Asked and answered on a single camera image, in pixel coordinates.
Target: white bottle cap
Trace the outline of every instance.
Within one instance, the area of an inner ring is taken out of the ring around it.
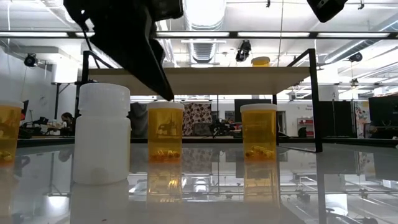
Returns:
[[[147,106],[149,109],[180,109],[185,110],[184,105],[182,103],[174,103],[174,102],[155,102],[149,103]]]
[[[24,109],[24,103],[20,101],[0,100],[0,106],[11,106]]]
[[[79,110],[89,116],[127,116],[130,90],[109,83],[88,83],[80,88]]]
[[[241,112],[251,110],[278,110],[278,106],[270,103],[256,103],[252,105],[241,106]]]

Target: wooden shelf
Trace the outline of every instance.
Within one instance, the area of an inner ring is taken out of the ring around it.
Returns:
[[[310,76],[308,67],[165,68],[174,95],[273,95]],[[89,78],[156,95],[124,69],[90,69]]]

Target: ceiling pipe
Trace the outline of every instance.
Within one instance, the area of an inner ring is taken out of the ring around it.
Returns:
[[[226,0],[184,0],[185,24],[187,30],[218,31],[223,25]],[[190,58],[197,63],[210,63],[214,60],[217,44],[188,44]]]
[[[380,31],[380,32],[397,32],[398,31],[398,14],[388,18],[386,21],[382,22],[378,26],[372,29],[372,31]],[[328,54],[324,59],[324,63],[320,63],[320,65],[331,64],[348,58],[355,53],[360,52],[361,50],[372,46],[381,40],[353,40],[348,44],[340,47],[336,51]]]

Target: yellow container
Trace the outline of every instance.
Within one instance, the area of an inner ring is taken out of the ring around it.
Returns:
[[[276,111],[268,103],[241,106],[245,159],[276,160]]]
[[[269,67],[269,57],[256,57],[251,60],[253,67]]]
[[[183,111],[181,103],[148,105],[149,162],[181,161]]]
[[[0,100],[0,166],[14,163],[23,107],[19,101]]]

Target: ceiling light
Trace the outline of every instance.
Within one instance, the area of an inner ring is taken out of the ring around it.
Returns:
[[[68,37],[66,32],[0,32],[0,37]]]
[[[77,37],[84,37],[85,35],[84,35],[84,33],[82,33],[82,32],[77,32],[77,33],[75,33],[76,34],[76,36]],[[92,36],[94,36],[94,32],[86,32],[86,34],[87,34],[87,37],[92,37]]]
[[[229,32],[157,32],[156,37],[229,37]]]
[[[226,40],[181,40],[183,44],[226,44]]]
[[[373,38],[373,37],[388,37],[390,33],[339,33],[339,32],[327,32],[327,33],[319,33],[318,37],[344,37],[344,38],[356,38],[356,37],[363,37],[363,38]]]
[[[308,37],[309,32],[238,32],[238,37]]]

